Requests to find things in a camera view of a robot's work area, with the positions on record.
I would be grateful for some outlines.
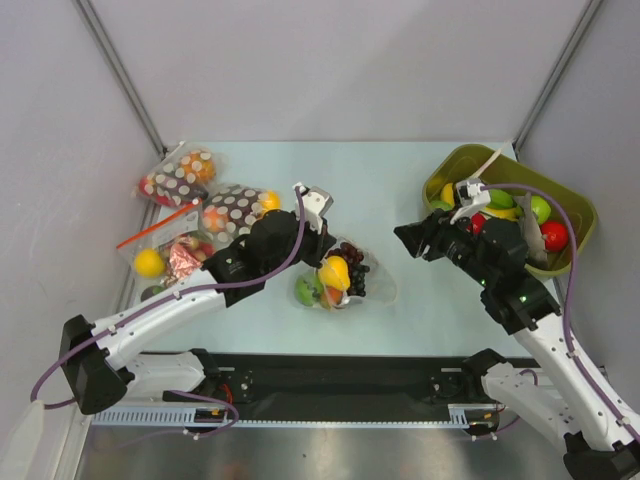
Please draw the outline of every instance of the red apple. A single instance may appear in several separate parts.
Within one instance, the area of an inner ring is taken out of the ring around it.
[[[560,222],[548,221],[540,225],[544,247],[549,252],[559,252],[569,243],[569,232]]]

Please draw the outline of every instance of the green fruit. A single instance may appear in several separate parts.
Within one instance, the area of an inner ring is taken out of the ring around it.
[[[490,208],[504,210],[505,208],[513,207],[513,198],[504,190],[491,189],[489,190],[489,195],[491,196]]]
[[[313,307],[322,295],[323,290],[322,283],[313,272],[300,275],[296,280],[296,299],[306,307]]]
[[[538,225],[542,225],[549,220],[549,215],[551,215],[551,207],[544,198],[538,195],[531,197],[531,210],[538,217]]]
[[[432,211],[435,211],[439,208],[441,210],[444,210],[445,212],[448,212],[449,210],[453,209],[452,205],[449,205],[447,202],[444,202],[442,200],[432,200],[430,202],[430,205]]]
[[[164,291],[164,287],[162,285],[152,285],[150,287],[147,287],[140,294],[140,301],[144,302],[145,300],[149,300],[151,297],[159,294],[162,291]]]

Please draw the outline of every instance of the olive green basket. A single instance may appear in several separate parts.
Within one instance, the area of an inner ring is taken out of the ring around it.
[[[489,160],[494,150],[485,145],[467,144],[456,148],[446,158],[442,165],[433,172],[433,175],[424,184],[422,199],[427,211],[433,211],[431,201],[440,198],[440,191],[447,183],[456,183],[472,175],[484,162]],[[487,184],[492,183],[524,183],[539,188],[551,195],[569,215],[573,231],[578,240],[578,254],[591,237],[596,226],[598,214],[593,204],[582,195],[569,190],[567,187],[540,175],[538,172],[524,165],[500,155],[487,168],[480,178]],[[522,190],[508,190],[512,195],[524,195]],[[552,207],[550,220],[562,223],[562,217]],[[547,279],[569,272],[571,268],[571,250],[567,246],[558,253],[549,253],[549,269],[541,270],[531,265],[526,265],[533,275],[540,279]]]

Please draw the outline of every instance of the clear plastic container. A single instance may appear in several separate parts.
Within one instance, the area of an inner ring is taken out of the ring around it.
[[[398,296],[398,287],[370,251],[337,237],[320,268],[307,268],[296,277],[293,293],[306,307],[338,311],[363,303],[391,305]]]
[[[142,300],[188,277],[216,252],[203,226],[199,200],[125,240],[117,250],[136,273],[136,286],[144,289]]]
[[[280,208],[280,196],[263,188],[237,183],[210,187],[204,203],[202,224],[213,236],[216,249],[228,247],[240,235],[248,234],[253,224],[270,210]]]
[[[183,143],[140,179],[134,193],[170,208],[206,200],[221,159],[206,147]]]

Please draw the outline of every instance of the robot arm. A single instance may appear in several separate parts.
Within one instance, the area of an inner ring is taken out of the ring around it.
[[[436,210],[424,221],[394,232],[414,258],[447,257],[482,285],[480,298],[487,313],[531,353],[563,401],[523,381],[491,350],[467,360],[468,370],[487,395],[511,407],[560,449],[574,478],[630,478],[640,472],[640,445],[627,427],[640,431],[640,416],[614,391],[573,332],[574,351],[569,353],[559,305],[524,268],[528,247],[517,224],[492,218],[478,235],[467,230],[468,217],[489,202],[481,187],[477,179],[460,182],[456,185],[460,208]],[[579,370],[576,355],[597,388],[623,413],[622,422]]]
[[[125,395],[150,395],[168,390],[192,391],[207,376],[206,354],[140,355],[156,338],[203,312],[228,308],[264,288],[270,276],[300,261],[320,265],[335,244],[323,215],[333,200],[316,187],[297,184],[304,209],[274,210],[257,221],[248,235],[216,252],[202,268],[162,293],[126,311],[93,324],[79,315],[67,321],[60,356],[90,338],[98,340],[70,358],[62,369],[84,414],[101,412]],[[294,246],[299,248],[293,258]],[[119,324],[129,319],[125,325]]]

